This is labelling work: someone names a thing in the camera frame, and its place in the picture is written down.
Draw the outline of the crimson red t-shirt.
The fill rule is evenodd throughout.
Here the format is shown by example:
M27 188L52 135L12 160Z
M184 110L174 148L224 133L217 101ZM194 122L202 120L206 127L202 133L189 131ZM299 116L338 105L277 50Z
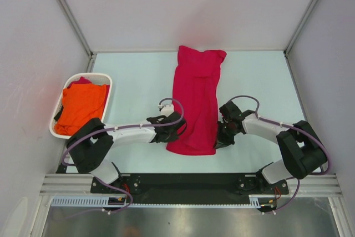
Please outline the crimson red t-shirt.
M180 46L173 82L173 98L177 112L184 112L186 130L177 141L168 143L172 153L188 156L214 155L217 137L217 85L221 64L227 53L223 50L203 52Z

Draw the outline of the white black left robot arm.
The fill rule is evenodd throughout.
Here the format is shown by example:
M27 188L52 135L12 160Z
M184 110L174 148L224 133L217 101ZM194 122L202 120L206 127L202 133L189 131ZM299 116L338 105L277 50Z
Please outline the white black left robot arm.
M176 111L131 125L106 125L94 118L69 138L65 153L72 163L68 165L103 181L104 187L114 193L122 188L123 180L118 167L108 159L112 149L135 143L172 143L186 129L185 118Z

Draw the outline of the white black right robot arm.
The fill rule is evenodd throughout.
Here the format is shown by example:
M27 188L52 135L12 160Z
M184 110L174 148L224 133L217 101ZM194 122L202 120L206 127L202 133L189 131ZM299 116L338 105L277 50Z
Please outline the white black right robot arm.
M316 169L329 167L329 155L311 125L304 120L296 124L278 122L260 116L257 111L242 112L232 101L219 109L215 148L234 145L237 134L261 137L278 145L282 159L261 168L256 175L256 188L269 193L276 183L289 178L301 180L317 175Z

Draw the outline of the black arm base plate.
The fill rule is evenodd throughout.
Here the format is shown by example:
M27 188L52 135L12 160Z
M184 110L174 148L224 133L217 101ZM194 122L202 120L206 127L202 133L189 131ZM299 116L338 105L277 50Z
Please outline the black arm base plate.
M111 185L128 189L134 204L236 205L289 194L285 180L268 184L255 173L131 173Z

